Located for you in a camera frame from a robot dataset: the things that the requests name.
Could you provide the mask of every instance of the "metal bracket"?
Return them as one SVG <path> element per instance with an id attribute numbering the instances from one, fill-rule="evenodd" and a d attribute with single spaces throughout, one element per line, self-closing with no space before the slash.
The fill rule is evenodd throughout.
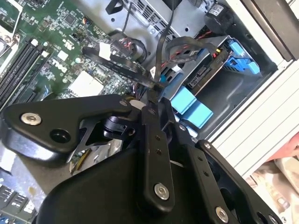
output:
<path id="1" fill-rule="evenodd" d="M 110 116 L 127 116 L 131 110 L 116 94 L 11 105 L 0 124 L 2 142 L 26 157 L 61 165 L 80 142 L 81 121 L 95 118 L 100 122 Z"/>

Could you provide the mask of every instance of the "metal panel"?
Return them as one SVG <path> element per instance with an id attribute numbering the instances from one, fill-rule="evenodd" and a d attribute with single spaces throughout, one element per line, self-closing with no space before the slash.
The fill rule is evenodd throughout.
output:
<path id="1" fill-rule="evenodd" d="M 244 178 L 299 131 L 298 74 L 296 61 L 214 140 L 213 145 Z"/>
<path id="2" fill-rule="evenodd" d="M 235 14 L 242 21 L 244 26 L 256 40 L 256 42 L 261 46 L 268 57 L 277 65 L 282 63 L 283 58 L 272 44 L 267 35 L 263 32 L 260 26 L 257 24 L 255 19 L 250 15 L 248 10 L 239 0 L 219 0 L 219 2 L 224 3 L 232 8 Z"/>

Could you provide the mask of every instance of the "chip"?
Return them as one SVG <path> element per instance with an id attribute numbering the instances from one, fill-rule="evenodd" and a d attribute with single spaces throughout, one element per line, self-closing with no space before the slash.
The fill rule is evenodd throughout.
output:
<path id="1" fill-rule="evenodd" d="M 76 19 L 71 14 L 68 14 L 64 20 L 68 24 L 72 25 Z"/>

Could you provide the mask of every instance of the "bolt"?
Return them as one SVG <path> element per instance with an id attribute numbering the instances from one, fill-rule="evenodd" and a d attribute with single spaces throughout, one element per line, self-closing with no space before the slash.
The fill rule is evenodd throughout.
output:
<path id="1" fill-rule="evenodd" d="M 276 219 L 272 215 L 269 215 L 269 218 L 273 224 L 278 224 L 278 221 L 276 221 Z"/>
<path id="2" fill-rule="evenodd" d="M 25 113 L 21 116 L 21 121 L 27 125 L 36 126 L 42 122 L 42 119 L 36 113 Z"/>
<path id="3" fill-rule="evenodd" d="M 128 106 L 128 104 L 123 100 L 120 101 L 120 104 L 123 105 L 123 106 Z"/>
<path id="4" fill-rule="evenodd" d="M 166 201 L 169 198 L 169 191 L 167 187 L 165 187 L 161 183 L 157 183 L 154 186 L 155 194 L 162 200 Z"/>
<path id="5" fill-rule="evenodd" d="M 223 210 L 222 207 L 216 208 L 216 214 L 222 222 L 228 223 L 228 215 L 226 214 L 225 210 Z"/>
<path id="6" fill-rule="evenodd" d="M 183 130 L 183 131 L 185 131 L 185 130 L 186 130 L 186 128 L 185 128 L 185 126 L 184 126 L 184 125 L 179 125 L 179 128 L 180 128 L 181 130 Z"/>
<path id="7" fill-rule="evenodd" d="M 153 110 L 153 109 L 149 109 L 149 112 L 152 114 L 152 115 L 155 115 L 156 112 Z"/>
<path id="8" fill-rule="evenodd" d="M 5 37 L 4 37 L 4 41 L 5 41 L 6 43 L 10 43 L 10 42 L 11 42 L 11 38 L 10 38 L 9 36 L 5 36 Z"/>
<path id="9" fill-rule="evenodd" d="M 206 147 L 207 149 L 211 149 L 211 146 L 210 146 L 209 143 L 205 143 L 204 145 L 205 145 L 205 147 Z"/>

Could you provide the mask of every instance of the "vent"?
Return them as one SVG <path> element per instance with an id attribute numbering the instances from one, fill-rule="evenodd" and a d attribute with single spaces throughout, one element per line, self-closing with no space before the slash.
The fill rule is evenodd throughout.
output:
<path id="1" fill-rule="evenodd" d="M 159 34 L 162 34 L 164 29 L 167 27 L 167 24 L 158 16 L 154 10 L 145 5 L 141 0 L 138 0 L 137 3 L 134 3 L 136 10 L 145 18 L 150 25 L 152 25 Z M 172 29 L 169 30 L 166 37 L 167 41 L 171 41 L 173 38 L 176 38 Z"/>

